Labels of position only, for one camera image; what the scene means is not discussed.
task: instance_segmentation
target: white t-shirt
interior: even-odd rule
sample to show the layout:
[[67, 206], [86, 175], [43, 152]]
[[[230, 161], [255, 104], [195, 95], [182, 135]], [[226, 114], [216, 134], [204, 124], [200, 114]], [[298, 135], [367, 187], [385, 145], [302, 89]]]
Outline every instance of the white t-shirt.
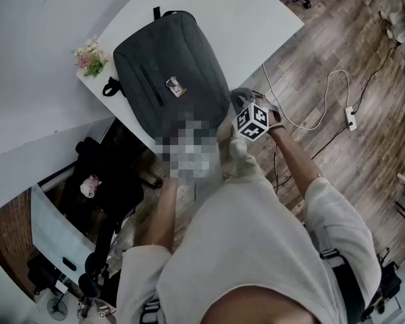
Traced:
[[318, 251], [340, 251], [367, 306], [381, 279], [372, 235], [326, 179], [309, 186], [304, 211], [306, 228], [262, 176], [222, 185], [199, 209], [173, 255], [161, 246], [125, 253], [118, 323], [139, 323], [144, 304], [158, 298], [160, 323], [197, 324], [212, 303], [241, 286], [275, 290], [322, 324], [347, 323], [335, 275]]

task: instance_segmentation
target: white cable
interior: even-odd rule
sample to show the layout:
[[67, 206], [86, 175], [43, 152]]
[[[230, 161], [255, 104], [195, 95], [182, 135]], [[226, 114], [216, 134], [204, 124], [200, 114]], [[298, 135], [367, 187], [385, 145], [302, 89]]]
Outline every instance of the white cable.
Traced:
[[270, 83], [269, 76], [267, 75], [267, 72], [265, 71], [264, 63], [263, 63], [263, 70], [264, 70], [265, 77], [267, 78], [267, 81], [269, 82], [269, 86], [270, 86], [271, 93], [272, 93], [273, 96], [275, 97], [276, 101], [279, 103], [279, 108], [282, 110], [282, 113], [285, 115], [285, 118], [286, 118], [291, 124], [293, 124], [294, 126], [296, 126], [296, 127], [298, 127], [298, 128], [302, 128], [303, 130], [306, 130], [306, 131], [313, 131], [313, 130], [317, 129], [317, 128], [321, 125], [321, 122], [323, 121], [323, 119], [324, 119], [324, 117], [325, 117], [325, 113], [327, 113], [327, 92], [329, 91], [330, 75], [332, 75], [333, 73], [336, 73], [336, 72], [343, 72], [343, 73], [346, 74], [346, 81], [347, 81], [347, 83], [348, 83], [348, 95], [347, 95], [347, 97], [346, 97], [346, 106], [348, 107], [348, 101], [349, 101], [349, 99], [350, 99], [350, 77], [348, 76], [348, 73], [347, 73], [346, 71], [344, 71], [344, 70], [336, 70], [336, 71], [330, 72], [329, 75], [327, 76], [327, 87], [325, 88], [325, 94], [324, 94], [324, 113], [323, 113], [323, 116], [321, 116], [321, 119], [319, 120], [318, 124], [317, 124], [315, 127], [313, 127], [313, 128], [306, 128], [306, 127], [303, 127], [303, 126], [296, 125], [296, 124], [295, 124], [294, 122], [292, 122], [292, 121], [290, 120], [290, 118], [286, 115], [286, 113], [285, 113], [285, 111], [284, 111], [284, 108], [282, 107], [281, 103], [280, 103], [279, 100], [277, 99], [277, 97], [276, 97], [276, 95], [275, 95], [275, 92], [273, 91], [273, 87], [272, 87], [272, 85], [271, 85], [271, 83]]

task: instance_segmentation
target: white table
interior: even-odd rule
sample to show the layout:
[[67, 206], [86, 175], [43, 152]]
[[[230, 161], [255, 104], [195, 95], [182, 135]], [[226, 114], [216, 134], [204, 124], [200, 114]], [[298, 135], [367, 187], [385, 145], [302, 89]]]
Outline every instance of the white table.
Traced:
[[[130, 35], [153, 21], [153, 8], [190, 12], [209, 40], [230, 89], [239, 87], [303, 25], [279, 0], [130, 0], [98, 42], [111, 54]], [[121, 94], [104, 97], [109, 77], [117, 79], [113, 61], [96, 77], [77, 76], [101, 102], [150, 149], [155, 141], [142, 129]]]

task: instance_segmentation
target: pixelated area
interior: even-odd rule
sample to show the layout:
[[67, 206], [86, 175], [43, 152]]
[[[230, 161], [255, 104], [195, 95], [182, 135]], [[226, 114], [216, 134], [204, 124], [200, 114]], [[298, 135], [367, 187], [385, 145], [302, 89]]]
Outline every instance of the pixelated area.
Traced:
[[194, 121], [186, 112], [177, 121], [163, 124], [162, 136], [156, 138], [156, 153], [169, 168], [169, 176], [180, 184], [206, 178], [217, 155], [216, 129], [205, 121]]

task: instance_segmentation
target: black bag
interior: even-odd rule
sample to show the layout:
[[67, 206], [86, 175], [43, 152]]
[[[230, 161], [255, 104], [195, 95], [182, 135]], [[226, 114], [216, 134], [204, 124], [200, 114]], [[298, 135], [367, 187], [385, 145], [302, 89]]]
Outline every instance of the black bag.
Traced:
[[[152, 138], [175, 134], [174, 122], [193, 119], [219, 127], [230, 105], [216, 56], [188, 12], [167, 12], [114, 50], [120, 83], [110, 78], [105, 96], [121, 90]], [[166, 82], [176, 77], [186, 92], [176, 97]]]

